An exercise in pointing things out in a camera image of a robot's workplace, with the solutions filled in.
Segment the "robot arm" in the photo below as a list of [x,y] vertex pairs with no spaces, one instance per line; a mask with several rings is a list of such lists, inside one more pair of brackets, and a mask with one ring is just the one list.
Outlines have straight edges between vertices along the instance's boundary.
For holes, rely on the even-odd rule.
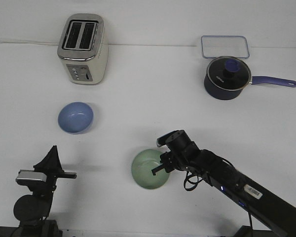
[[200,150],[184,130],[173,131],[157,140],[170,152],[160,156],[161,169],[188,171],[217,188],[280,237],[296,237],[296,208],[236,170],[230,162],[208,150]]

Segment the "white table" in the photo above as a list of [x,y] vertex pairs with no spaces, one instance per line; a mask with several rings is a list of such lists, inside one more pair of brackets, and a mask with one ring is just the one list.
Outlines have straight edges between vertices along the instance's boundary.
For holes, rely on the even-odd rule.
[[[296,80],[296,49],[250,50],[253,75]],[[197,47],[121,45],[110,45],[99,85],[76,85],[56,51],[0,45],[0,225],[18,225],[14,203],[30,193],[14,181],[19,169],[31,169],[57,145],[63,169],[78,175],[57,182],[50,219],[61,229],[234,234],[249,224],[247,213],[209,185],[186,192],[179,171],[156,190],[133,181],[134,156],[177,129],[296,207],[296,88],[248,85],[220,101],[204,89],[210,61]],[[94,109],[85,134],[67,134],[57,124],[73,101]],[[265,229],[256,220],[254,228]]]

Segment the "white wall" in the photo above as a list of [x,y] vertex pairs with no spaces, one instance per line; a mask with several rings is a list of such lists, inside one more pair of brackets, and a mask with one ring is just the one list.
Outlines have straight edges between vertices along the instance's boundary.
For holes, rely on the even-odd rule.
[[196,45],[244,35],[250,46],[296,47],[296,0],[0,0],[0,38],[58,42],[67,18],[96,13],[110,44]]

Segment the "purple handle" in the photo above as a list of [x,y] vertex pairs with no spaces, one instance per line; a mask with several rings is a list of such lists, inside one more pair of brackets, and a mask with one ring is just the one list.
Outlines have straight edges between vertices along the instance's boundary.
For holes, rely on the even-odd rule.
[[272,78],[272,77],[266,77],[266,76],[252,77],[252,85],[261,84],[261,83],[269,83],[269,84],[275,84],[275,85],[296,87],[296,81],[294,81],[294,80],[286,80],[286,79]]

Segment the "container lid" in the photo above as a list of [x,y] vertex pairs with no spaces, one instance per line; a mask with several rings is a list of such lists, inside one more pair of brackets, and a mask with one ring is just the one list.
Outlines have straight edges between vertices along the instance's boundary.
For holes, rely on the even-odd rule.
[[209,80],[224,90],[240,90],[251,80],[251,72],[247,64],[240,59],[222,56],[214,59],[207,67]]
[[217,58],[223,55],[249,58],[247,39],[243,36],[202,36],[202,56]]

